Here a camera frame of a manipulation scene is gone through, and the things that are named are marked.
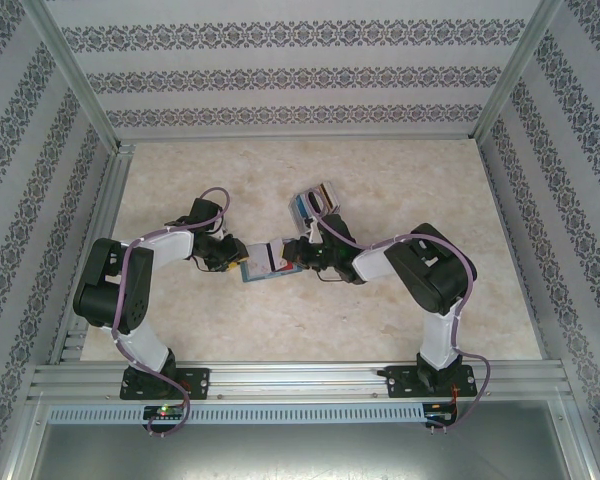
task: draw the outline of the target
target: patterned wallpaper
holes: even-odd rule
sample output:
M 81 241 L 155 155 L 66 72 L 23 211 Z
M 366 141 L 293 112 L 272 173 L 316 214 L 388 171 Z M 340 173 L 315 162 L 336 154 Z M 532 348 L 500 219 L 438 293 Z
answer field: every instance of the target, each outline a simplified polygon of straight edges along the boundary
M 600 466 L 600 0 L 564 2 L 482 153 Z
M 125 139 L 468 134 L 538 0 L 50 1 Z
M 17 0 L 0 0 L 0 449 L 46 363 L 107 152 Z

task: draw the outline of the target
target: wall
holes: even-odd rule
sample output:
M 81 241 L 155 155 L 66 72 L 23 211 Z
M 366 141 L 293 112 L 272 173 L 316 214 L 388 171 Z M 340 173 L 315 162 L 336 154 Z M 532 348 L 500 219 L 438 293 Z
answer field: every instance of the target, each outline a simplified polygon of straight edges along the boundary
M 48 2 L 124 139 L 469 134 L 538 0 Z
M 22 6 L 0 0 L 0 449 L 45 363 L 108 154 Z
M 560 7 L 482 153 L 600 464 L 600 0 Z

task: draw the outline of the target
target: black bracket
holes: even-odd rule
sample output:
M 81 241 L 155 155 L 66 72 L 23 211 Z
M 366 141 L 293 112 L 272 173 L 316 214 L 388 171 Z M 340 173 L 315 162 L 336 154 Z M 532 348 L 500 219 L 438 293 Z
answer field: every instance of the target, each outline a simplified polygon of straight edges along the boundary
M 470 365 L 460 365 L 451 377 L 430 391 L 418 375 L 417 365 L 390 365 L 378 371 L 378 375 L 387 379 L 389 398 L 426 398 L 451 397 L 453 387 L 457 389 L 458 397 L 475 397 L 478 394 L 473 368 Z
M 189 394 L 191 400 L 206 400 L 209 392 L 210 370 L 208 368 L 178 368 L 174 380 L 179 383 Z M 139 372 L 133 367 L 124 371 L 122 385 L 120 387 L 120 398 L 122 400 L 180 400 L 180 390 L 158 380 L 160 387 L 152 388 L 142 383 L 144 372 Z

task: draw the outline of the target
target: enclosure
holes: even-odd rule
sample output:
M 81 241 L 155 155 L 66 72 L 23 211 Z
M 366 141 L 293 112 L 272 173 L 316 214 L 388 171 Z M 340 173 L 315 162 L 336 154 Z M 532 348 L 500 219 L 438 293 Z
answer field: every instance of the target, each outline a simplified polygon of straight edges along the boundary
M 72 308 L 95 240 L 213 186 L 246 245 L 296 238 L 327 180 L 356 241 L 431 223 L 474 262 L 472 418 L 378 376 L 424 334 L 398 276 L 179 261 L 145 321 L 205 399 L 149 438 Z M 0 0 L 0 478 L 451 474 L 600 478 L 600 0 Z

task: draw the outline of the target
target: beige marble floor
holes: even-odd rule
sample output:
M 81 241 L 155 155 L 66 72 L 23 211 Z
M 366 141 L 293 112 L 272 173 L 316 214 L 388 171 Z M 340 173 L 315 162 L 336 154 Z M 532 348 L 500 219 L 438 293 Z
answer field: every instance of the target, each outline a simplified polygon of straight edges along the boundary
M 460 346 L 492 359 L 540 358 L 472 140 L 141 144 L 114 237 L 135 238 L 188 213 L 196 195 L 232 195 L 230 231 L 246 244 L 297 236 L 287 204 L 331 180 L 353 236 L 372 243 L 430 222 L 474 261 L 478 282 Z M 221 203 L 222 196 L 211 197 Z M 408 360 L 422 313 L 397 276 L 354 286 L 312 272 L 242 283 L 182 261 L 154 274 L 147 318 L 179 360 Z M 118 360 L 91 329 L 83 360 Z

